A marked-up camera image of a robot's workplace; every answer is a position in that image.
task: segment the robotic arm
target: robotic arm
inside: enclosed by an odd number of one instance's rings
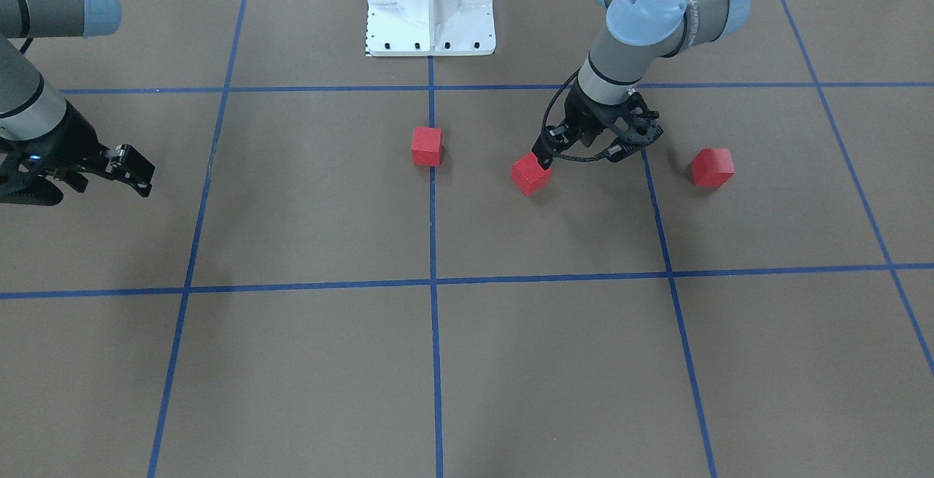
[[[91,173],[149,196],[155,167],[132,146],[108,150],[93,126],[23,53],[40,36],[99,36],[120,27],[120,0],[0,0],[0,203],[52,206],[49,178],[84,192]],[[17,50],[7,39],[27,39]]]
[[[656,142],[663,129],[658,112],[636,86],[658,57],[673,57],[731,35],[749,18],[752,0],[595,0],[606,22],[580,70],[558,90],[544,113],[533,153],[542,169],[555,158],[618,162]],[[548,113],[568,86],[564,120],[547,126]],[[564,155],[577,142],[590,147],[605,129],[616,139],[590,158]]]

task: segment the blue tape line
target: blue tape line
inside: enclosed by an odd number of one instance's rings
[[[561,85],[440,85],[438,91],[498,91],[510,89],[560,89]]]
[[[674,269],[671,268],[671,254],[668,254],[668,241],[665,239],[665,226],[661,223],[661,211],[658,209],[658,196],[655,191],[655,182],[652,180],[652,169],[648,162],[648,153],[641,151],[645,168],[645,181],[648,183],[648,192],[652,200],[652,209],[655,211],[655,226],[658,232],[658,242],[661,245],[661,255],[665,260],[665,274],[668,278],[668,289],[671,292],[671,302],[674,303],[674,315],[678,321],[678,332],[681,335],[681,349],[684,350],[684,364],[687,365],[687,377],[691,381],[691,393],[694,395],[694,408],[698,415],[700,437],[703,438],[703,450],[707,455],[707,468],[711,478],[717,478],[717,462],[714,461],[714,448],[711,446],[710,433],[707,431],[707,419],[703,411],[701,389],[698,386],[697,374],[694,371],[694,356],[691,355],[691,345],[687,341],[687,326],[684,325],[684,315],[681,312],[681,299],[678,296],[677,284],[674,282]]]
[[[711,269],[711,271],[673,271],[675,278],[697,277],[744,277],[757,275],[803,275],[835,272],[864,271],[930,271],[934,263],[904,263],[888,265],[840,265],[840,266],[785,266],[764,269]],[[665,279],[667,272],[620,272],[556,275],[503,275],[487,277],[438,278],[437,285],[496,285],[521,284],[521,282],[581,282],[619,281],[637,279]],[[339,290],[350,288],[399,288],[399,286],[431,286],[431,279],[390,279],[379,281],[335,281],[335,282],[286,282],[273,285],[205,285],[191,288],[119,288],[103,290],[59,290],[41,292],[0,292],[2,299],[52,299],[52,298],[108,298],[108,296],[159,296],[190,294],[221,294],[249,292],[280,292],[301,290]]]
[[[427,91],[427,85],[280,85],[231,87],[231,93],[314,93],[327,91]]]
[[[757,88],[757,87],[814,87],[811,82],[647,82],[640,83],[644,89],[710,89],[710,88]]]
[[[822,87],[934,87],[934,82],[821,82]],[[647,82],[643,89],[715,89],[763,87],[815,87],[813,82]],[[436,91],[500,91],[558,89],[561,85],[437,85]],[[428,91],[427,85],[281,85],[231,87],[230,93],[316,93],[328,91]],[[63,89],[64,95],[146,95],[146,93],[223,93],[223,87],[138,87]]]
[[[821,87],[934,87],[934,82],[821,82]]]
[[[724,271],[677,271],[674,277],[730,277],[752,275],[791,275],[855,271],[888,271],[888,265],[788,266],[773,269],[724,269]]]
[[[201,241],[201,228],[204,225],[204,213],[207,210],[207,196],[211,190],[211,171],[214,166],[214,158],[217,155],[217,141],[220,139],[220,129],[223,127],[224,113],[227,110],[227,98],[230,95],[231,79],[234,76],[234,65],[236,65],[236,52],[240,43],[240,31],[243,29],[243,18],[247,12],[247,0],[240,0],[240,10],[237,13],[236,27],[233,30],[233,42],[231,43],[230,56],[227,61],[227,75],[224,76],[223,94],[220,96],[220,106],[217,109],[217,122],[214,125],[214,136],[211,141],[211,153],[207,159],[207,171],[204,172],[204,186],[201,188],[201,205],[198,209],[198,219],[194,226],[194,237],[191,239],[191,254],[189,258],[188,269],[185,273],[185,289],[191,288],[191,280],[194,278],[194,265],[198,258],[198,245]],[[185,326],[185,312],[188,308],[189,294],[186,292],[181,296],[181,302],[178,306],[178,319],[176,322],[176,334],[172,341],[172,355],[169,358],[169,367],[166,372],[166,388],[163,389],[163,401],[160,405],[159,420],[156,424],[156,433],[153,439],[153,453],[150,456],[150,468],[147,478],[155,478],[156,467],[159,463],[159,451],[161,448],[161,439],[163,439],[163,429],[166,427],[166,414],[168,412],[169,398],[172,393],[172,382],[174,379],[174,368],[178,356],[178,345],[181,342],[181,335]]]
[[[897,271],[929,271],[934,269],[934,263],[904,263],[894,266]]]
[[[223,93],[223,87],[139,87],[126,89],[63,89],[64,95],[146,95],[146,93]]]
[[[178,318],[176,331],[172,337],[172,352],[169,355],[169,367],[166,371],[166,385],[163,386],[163,400],[159,404],[159,419],[156,420],[156,434],[153,438],[153,452],[150,454],[150,467],[147,478],[155,478],[156,467],[159,464],[159,452],[163,446],[163,432],[166,430],[166,415],[169,411],[169,399],[172,395],[172,382],[174,381],[174,368],[178,361],[178,345],[181,344],[181,332],[185,326],[185,312],[188,311],[188,295],[182,294],[178,305]]]
[[[437,478],[444,477],[444,429],[441,421],[441,326],[438,318],[437,218],[435,209],[435,169],[431,167],[429,201],[431,249],[431,356],[434,370],[434,467]]]
[[[434,57],[428,57],[428,125],[434,128]],[[434,166],[430,168],[428,195],[429,272],[431,276],[431,359],[434,374],[434,471],[444,477],[444,427],[441,416],[441,325],[438,318],[438,234],[437,181]]]
[[[434,125],[434,57],[428,57],[428,126],[435,128]]]
[[[584,273],[559,275],[501,275],[490,277],[448,277],[438,280],[438,285],[491,285],[516,284],[516,282],[579,282],[579,281],[616,281],[632,279],[665,279],[665,272],[631,273]]]
[[[288,282],[279,285],[193,286],[191,294],[233,294],[243,292],[289,292],[300,290],[346,290],[348,288],[397,288],[397,286],[428,286],[430,279],[396,279],[387,281]]]
[[[837,145],[840,146],[840,152],[844,156],[844,161],[846,162],[846,167],[850,171],[850,177],[853,179],[853,183],[857,186],[857,192],[860,194],[860,200],[863,203],[863,209],[866,211],[866,215],[870,220],[870,225],[873,226],[873,232],[876,236],[876,241],[879,243],[879,248],[881,254],[885,258],[885,264],[888,265],[888,268],[892,275],[892,281],[895,283],[896,288],[898,289],[898,296],[900,296],[901,304],[905,308],[905,314],[908,315],[908,321],[911,322],[911,328],[914,329],[915,338],[917,338],[918,344],[921,346],[921,352],[925,356],[927,361],[927,368],[930,370],[931,374],[934,375],[934,356],[931,355],[930,348],[927,346],[927,340],[925,339],[924,333],[921,331],[921,326],[918,325],[917,318],[914,315],[914,309],[911,308],[911,302],[908,301],[908,296],[905,294],[904,289],[901,285],[901,279],[898,278],[898,269],[892,262],[892,256],[888,252],[888,247],[885,245],[883,236],[881,235],[881,229],[879,228],[878,223],[876,222],[875,215],[873,214],[873,208],[868,202],[865,190],[863,190],[863,185],[860,182],[860,176],[857,175],[857,169],[853,165],[853,160],[850,158],[850,152],[847,151],[846,144],[844,143],[844,137],[840,133],[840,129],[837,126],[837,120],[834,118],[833,111],[830,108],[830,102],[827,101],[827,96],[824,93],[823,85],[821,85],[820,79],[817,78],[817,72],[814,71],[814,64],[811,63],[811,56],[808,55],[808,50],[804,46],[804,40],[801,39],[800,32],[798,31],[798,25],[795,23],[795,19],[791,16],[791,8],[788,7],[787,0],[781,0],[781,6],[784,8],[784,14],[788,18],[788,23],[791,25],[791,30],[795,34],[795,39],[798,41],[798,47],[801,49],[801,55],[804,56],[804,62],[807,63],[808,72],[811,72],[811,79],[814,79],[815,85],[817,85],[817,93],[820,95],[821,103],[824,105],[824,111],[827,113],[827,119],[830,120],[830,127],[833,129],[833,135],[837,139]]]
[[[109,290],[49,290],[0,292],[0,299],[111,298],[111,296],[160,296],[184,294],[184,288],[123,288]]]

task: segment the brown floor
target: brown floor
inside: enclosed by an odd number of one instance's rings
[[[363,56],[365,8],[36,41],[157,176],[0,205],[0,476],[934,475],[934,0],[754,0],[652,66],[644,158],[533,198],[603,10],[495,0],[495,55],[429,61]]]

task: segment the white metal pedestal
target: white metal pedestal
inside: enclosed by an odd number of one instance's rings
[[[367,55],[490,55],[496,49],[493,0],[367,2]]]

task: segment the red block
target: red block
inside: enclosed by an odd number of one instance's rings
[[[691,161],[691,173],[697,186],[719,188],[735,173],[730,150],[705,148]]]
[[[441,165],[441,129],[418,126],[412,133],[412,162],[418,166]]]
[[[551,172],[550,168],[541,169],[535,153],[529,152],[513,164],[512,179],[523,194],[530,196],[547,185]]]

